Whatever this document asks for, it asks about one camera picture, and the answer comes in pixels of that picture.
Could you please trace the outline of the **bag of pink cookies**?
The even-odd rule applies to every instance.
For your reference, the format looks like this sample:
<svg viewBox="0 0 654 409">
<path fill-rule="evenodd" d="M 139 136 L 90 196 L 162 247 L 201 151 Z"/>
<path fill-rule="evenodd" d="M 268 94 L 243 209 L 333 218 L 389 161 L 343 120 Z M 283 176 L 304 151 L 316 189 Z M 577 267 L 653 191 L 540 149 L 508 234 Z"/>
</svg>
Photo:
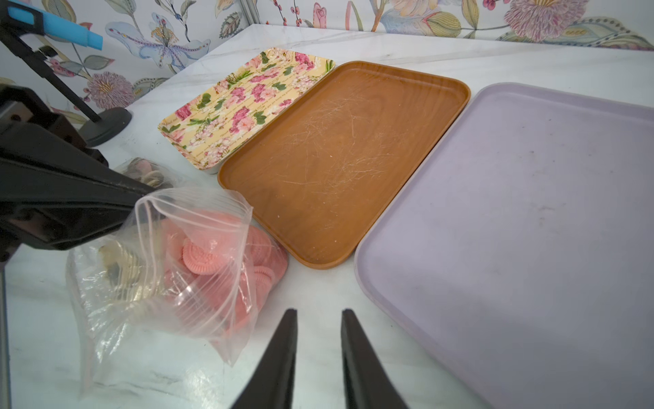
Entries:
<svg viewBox="0 0 654 409">
<path fill-rule="evenodd" d="M 139 199 L 116 233 L 70 250 L 83 393 L 139 327 L 202 339 L 236 362 L 289 264 L 252 219 L 237 192 L 166 188 Z"/>
</svg>

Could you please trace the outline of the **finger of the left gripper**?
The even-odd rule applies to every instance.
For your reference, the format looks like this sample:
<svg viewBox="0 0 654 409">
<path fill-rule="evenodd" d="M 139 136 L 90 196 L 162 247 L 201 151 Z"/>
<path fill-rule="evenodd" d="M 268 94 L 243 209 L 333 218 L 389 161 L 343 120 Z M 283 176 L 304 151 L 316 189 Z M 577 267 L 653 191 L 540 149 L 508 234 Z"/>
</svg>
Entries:
<svg viewBox="0 0 654 409">
<path fill-rule="evenodd" d="M 117 231 L 153 187 L 105 166 L 90 176 L 1 159 L 1 247 L 64 251 Z"/>
</svg>

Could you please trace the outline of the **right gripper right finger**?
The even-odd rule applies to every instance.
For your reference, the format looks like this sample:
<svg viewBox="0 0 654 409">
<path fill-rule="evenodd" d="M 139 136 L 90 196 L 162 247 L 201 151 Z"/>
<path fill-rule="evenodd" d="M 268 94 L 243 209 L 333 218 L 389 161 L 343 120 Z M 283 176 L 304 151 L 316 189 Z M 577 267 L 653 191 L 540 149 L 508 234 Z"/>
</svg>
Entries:
<svg viewBox="0 0 654 409">
<path fill-rule="evenodd" d="M 347 408 L 407 408 L 351 309 L 342 311 L 342 370 Z"/>
</svg>

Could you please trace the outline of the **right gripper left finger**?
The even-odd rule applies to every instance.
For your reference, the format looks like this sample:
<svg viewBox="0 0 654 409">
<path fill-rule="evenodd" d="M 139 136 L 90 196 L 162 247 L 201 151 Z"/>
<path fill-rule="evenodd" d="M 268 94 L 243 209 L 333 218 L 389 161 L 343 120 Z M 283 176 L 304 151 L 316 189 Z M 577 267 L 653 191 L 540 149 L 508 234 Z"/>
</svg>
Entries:
<svg viewBox="0 0 654 409">
<path fill-rule="evenodd" d="M 233 409 L 291 409 L 298 339 L 297 311 L 289 308 Z"/>
</svg>

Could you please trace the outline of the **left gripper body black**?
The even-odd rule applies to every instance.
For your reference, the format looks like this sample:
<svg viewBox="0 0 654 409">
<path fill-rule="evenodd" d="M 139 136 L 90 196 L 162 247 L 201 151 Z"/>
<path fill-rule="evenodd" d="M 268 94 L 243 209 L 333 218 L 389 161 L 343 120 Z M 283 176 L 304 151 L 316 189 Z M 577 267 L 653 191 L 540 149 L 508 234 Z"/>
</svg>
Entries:
<svg viewBox="0 0 654 409">
<path fill-rule="evenodd" d="M 108 169 L 107 159 L 88 147 L 65 117 L 51 112 L 32 90 L 9 85 L 1 88 L 2 158 L 87 177 L 101 165 Z M 20 245 L 1 247 L 1 263 L 6 264 Z"/>
</svg>

